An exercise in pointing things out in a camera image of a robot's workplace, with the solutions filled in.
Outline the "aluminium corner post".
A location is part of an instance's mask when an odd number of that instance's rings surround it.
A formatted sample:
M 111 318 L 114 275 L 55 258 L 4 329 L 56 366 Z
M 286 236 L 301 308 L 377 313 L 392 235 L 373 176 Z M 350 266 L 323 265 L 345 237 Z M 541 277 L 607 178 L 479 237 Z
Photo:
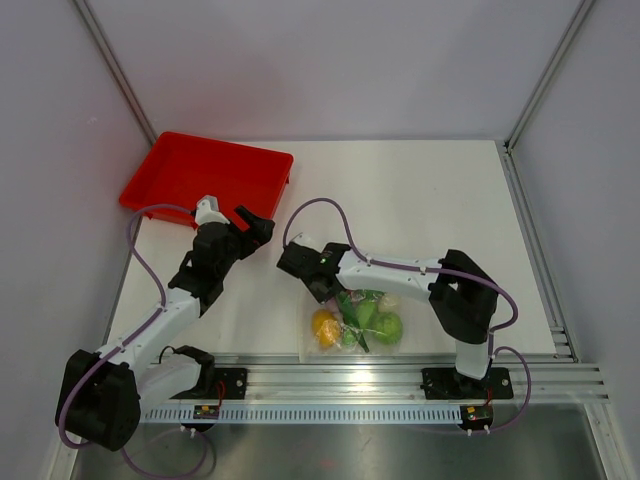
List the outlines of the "aluminium corner post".
M 124 101 L 133 115 L 138 128 L 147 143 L 152 146 L 157 138 L 152 122 L 146 114 L 137 94 L 135 93 L 124 68 L 119 61 L 115 49 L 102 26 L 98 15 L 94 11 L 91 2 L 87 0 L 72 0 L 75 11 L 88 31 L 92 43 L 96 47 L 103 63 L 111 75 L 117 89 L 122 94 Z
M 578 2 L 575 11 L 524 104 L 521 113 L 504 141 L 504 148 L 508 154 L 512 155 L 515 151 L 517 144 L 545 99 L 547 92 L 559 74 L 563 62 L 568 57 L 573 44 L 581 33 L 596 4 L 596 0 L 581 0 Z

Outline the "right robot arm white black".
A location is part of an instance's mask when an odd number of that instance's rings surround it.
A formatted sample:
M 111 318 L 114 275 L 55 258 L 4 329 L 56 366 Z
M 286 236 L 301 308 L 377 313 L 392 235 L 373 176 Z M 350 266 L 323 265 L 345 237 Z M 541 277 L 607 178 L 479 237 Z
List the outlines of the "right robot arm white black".
M 300 280 L 319 304 L 312 334 L 318 345 L 392 347 L 404 333 L 393 301 L 405 297 L 428 305 L 443 331 L 455 341 L 452 367 L 425 376 L 428 399 L 480 399 L 491 390 L 489 327 L 497 309 L 493 280 L 466 254 L 450 250 L 435 261 L 393 261 L 367 257 L 352 246 L 329 243 L 323 250 L 289 242 L 277 262 Z

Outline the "red plastic tray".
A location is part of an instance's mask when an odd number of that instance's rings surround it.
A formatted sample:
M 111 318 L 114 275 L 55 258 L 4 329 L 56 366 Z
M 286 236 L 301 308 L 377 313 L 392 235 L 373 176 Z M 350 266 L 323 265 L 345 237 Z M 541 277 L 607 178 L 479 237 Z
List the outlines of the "red plastic tray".
M 273 218 L 293 162 L 285 152 L 164 132 L 120 194 L 119 203 L 133 211 L 157 204 L 192 211 L 202 197 L 212 195 L 221 212 L 246 229 L 234 209 L 244 206 L 256 216 Z

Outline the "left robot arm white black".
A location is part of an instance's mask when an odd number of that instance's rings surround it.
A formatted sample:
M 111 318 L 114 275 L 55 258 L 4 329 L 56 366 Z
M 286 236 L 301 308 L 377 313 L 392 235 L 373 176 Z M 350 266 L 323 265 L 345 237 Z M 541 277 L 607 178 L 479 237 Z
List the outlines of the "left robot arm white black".
M 218 208 L 212 196 L 190 211 L 196 224 L 191 249 L 149 316 L 116 340 L 89 352 L 79 349 L 67 360 L 55 424 L 71 449 L 90 444 L 110 451 L 124 447 L 148 410 L 184 391 L 195 398 L 215 388 L 213 357 L 188 349 L 176 361 L 152 366 L 159 349 L 200 319 L 223 292 L 232 266 L 268 244 L 275 223 L 244 206 L 235 208 L 240 228 Z

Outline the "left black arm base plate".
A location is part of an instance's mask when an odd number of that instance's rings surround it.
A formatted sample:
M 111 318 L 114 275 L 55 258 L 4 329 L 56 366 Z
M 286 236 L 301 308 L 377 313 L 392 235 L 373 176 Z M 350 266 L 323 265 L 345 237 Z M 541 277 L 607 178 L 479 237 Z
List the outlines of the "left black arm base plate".
M 244 400 L 248 384 L 246 368 L 216 367 L 208 380 L 199 381 L 190 390 L 171 397 L 172 400 Z

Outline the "yellow fake lemon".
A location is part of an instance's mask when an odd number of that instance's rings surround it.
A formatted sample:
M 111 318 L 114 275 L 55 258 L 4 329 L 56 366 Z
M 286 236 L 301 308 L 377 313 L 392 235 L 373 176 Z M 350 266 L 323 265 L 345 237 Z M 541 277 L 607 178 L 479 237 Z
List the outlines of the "yellow fake lemon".
M 311 329 L 322 349 L 332 347 L 341 338 L 340 323 L 329 310 L 320 309 L 312 315 Z

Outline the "left aluminium corner post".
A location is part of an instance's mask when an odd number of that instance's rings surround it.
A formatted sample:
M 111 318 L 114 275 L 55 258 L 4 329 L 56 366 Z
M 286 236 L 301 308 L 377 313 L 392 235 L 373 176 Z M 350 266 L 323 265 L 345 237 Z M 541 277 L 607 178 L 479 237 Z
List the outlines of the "left aluminium corner post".
M 157 138 L 152 122 L 146 114 L 137 94 L 135 93 L 124 68 L 119 61 L 115 49 L 102 26 L 98 15 L 94 11 L 91 2 L 87 0 L 72 0 L 75 11 L 88 31 L 92 43 L 96 47 L 103 63 L 111 75 L 117 89 L 122 94 L 124 101 L 133 115 L 138 128 L 147 143 L 152 146 Z

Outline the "dark green fake cucumber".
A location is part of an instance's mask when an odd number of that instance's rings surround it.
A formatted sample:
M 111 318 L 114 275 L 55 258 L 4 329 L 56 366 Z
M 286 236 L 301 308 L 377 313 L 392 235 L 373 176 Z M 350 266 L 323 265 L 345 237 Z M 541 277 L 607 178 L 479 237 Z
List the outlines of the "dark green fake cucumber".
M 369 353 L 370 348 L 364 336 L 365 330 L 360 325 L 360 321 L 358 319 L 357 312 L 356 312 L 356 307 L 352 303 L 350 296 L 345 292 L 341 292 L 335 297 L 335 301 L 336 301 L 338 310 L 342 315 L 342 320 L 345 325 L 344 332 L 347 330 L 358 332 L 361 335 L 361 340 L 360 340 L 361 350 L 364 353 Z

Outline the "clear zip top bag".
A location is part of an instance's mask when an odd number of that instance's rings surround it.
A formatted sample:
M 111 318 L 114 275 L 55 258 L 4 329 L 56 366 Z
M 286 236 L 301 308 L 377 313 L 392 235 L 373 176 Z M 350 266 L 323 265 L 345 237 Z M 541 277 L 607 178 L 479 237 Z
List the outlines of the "clear zip top bag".
M 297 317 L 303 363 L 320 356 L 393 355 L 407 333 L 400 298 L 378 290 L 347 290 L 324 303 L 303 292 Z

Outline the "right aluminium corner post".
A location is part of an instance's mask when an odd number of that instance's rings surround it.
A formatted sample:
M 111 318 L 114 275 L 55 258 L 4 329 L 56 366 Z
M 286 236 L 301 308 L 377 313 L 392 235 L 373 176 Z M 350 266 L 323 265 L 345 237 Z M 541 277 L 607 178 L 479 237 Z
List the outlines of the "right aluminium corner post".
M 573 44 L 581 33 L 596 4 L 596 0 L 581 0 L 578 2 L 575 11 L 524 104 L 521 113 L 504 141 L 504 148 L 508 154 L 512 155 L 515 151 L 517 144 L 545 99 L 547 92 L 559 74 L 563 62 L 568 57 Z

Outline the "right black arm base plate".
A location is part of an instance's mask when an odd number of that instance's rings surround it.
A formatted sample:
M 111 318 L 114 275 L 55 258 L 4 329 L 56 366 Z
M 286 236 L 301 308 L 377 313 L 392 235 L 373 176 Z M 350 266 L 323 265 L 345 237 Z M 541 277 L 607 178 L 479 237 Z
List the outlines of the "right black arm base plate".
M 491 367 L 480 380 L 460 374 L 454 367 L 421 370 L 427 400 L 510 400 L 514 398 L 510 373 L 504 367 Z

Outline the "aluminium mounting rail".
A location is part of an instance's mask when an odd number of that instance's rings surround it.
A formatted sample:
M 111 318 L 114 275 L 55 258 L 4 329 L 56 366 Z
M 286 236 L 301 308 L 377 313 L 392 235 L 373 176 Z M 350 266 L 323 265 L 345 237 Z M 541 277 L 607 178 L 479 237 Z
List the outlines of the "aluminium mounting rail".
M 426 401 L 421 370 L 444 357 L 321 356 L 301 363 L 292 355 L 218 355 L 220 367 L 248 370 L 247 403 L 409 404 Z M 604 377 L 595 364 L 567 359 L 527 360 L 535 404 L 606 404 Z

